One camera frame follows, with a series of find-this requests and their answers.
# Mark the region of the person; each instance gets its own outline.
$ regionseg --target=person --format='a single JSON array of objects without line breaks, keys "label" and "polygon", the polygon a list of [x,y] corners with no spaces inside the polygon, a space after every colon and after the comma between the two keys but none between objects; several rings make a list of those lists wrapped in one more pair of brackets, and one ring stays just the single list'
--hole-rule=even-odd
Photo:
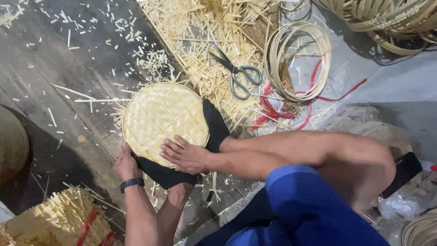
[{"label": "person", "polygon": [[198,174],[219,171],[265,182],[237,217],[199,245],[388,245],[356,212],[389,186],[395,164],[374,139],[345,132],[287,131],[233,139],[220,112],[204,100],[208,149],[180,136],[165,139],[165,168],[131,156],[126,144],[114,170],[122,180],[144,171],[167,199],[156,213],[143,187],[124,188],[126,245],[172,245]]}]

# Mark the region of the left hand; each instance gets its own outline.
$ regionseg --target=left hand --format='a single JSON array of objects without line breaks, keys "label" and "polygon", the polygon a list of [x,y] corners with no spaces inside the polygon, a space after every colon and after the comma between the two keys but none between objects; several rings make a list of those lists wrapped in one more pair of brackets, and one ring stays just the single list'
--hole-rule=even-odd
[{"label": "left hand", "polygon": [[179,135],[175,135],[174,139],[176,139],[180,145],[170,139],[164,139],[164,143],[161,145],[161,149],[163,150],[160,152],[161,157],[178,165],[176,171],[190,174],[208,171],[206,163],[208,162],[207,159],[211,152],[201,146],[190,144]]},{"label": "left hand", "polygon": [[143,177],[142,171],[138,168],[135,159],[131,156],[131,148],[128,143],[122,146],[122,150],[118,155],[113,169],[123,181]]}]

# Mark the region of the blue sleeve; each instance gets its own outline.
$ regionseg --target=blue sleeve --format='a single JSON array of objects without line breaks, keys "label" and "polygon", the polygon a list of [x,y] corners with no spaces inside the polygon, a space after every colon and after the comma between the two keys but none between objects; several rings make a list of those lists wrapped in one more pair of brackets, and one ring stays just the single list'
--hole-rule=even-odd
[{"label": "blue sleeve", "polygon": [[278,168],[266,189],[293,245],[388,245],[311,167]]}]

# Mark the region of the black watch strap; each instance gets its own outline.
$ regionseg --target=black watch strap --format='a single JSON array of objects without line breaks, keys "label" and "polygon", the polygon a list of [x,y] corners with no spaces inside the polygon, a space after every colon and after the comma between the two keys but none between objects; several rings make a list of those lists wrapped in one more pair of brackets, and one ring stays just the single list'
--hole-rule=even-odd
[{"label": "black watch strap", "polygon": [[125,192],[126,187],[132,186],[132,185],[141,185],[144,187],[144,179],[143,178],[136,178],[136,179],[128,179],[121,183],[120,190],[121,193]]}]

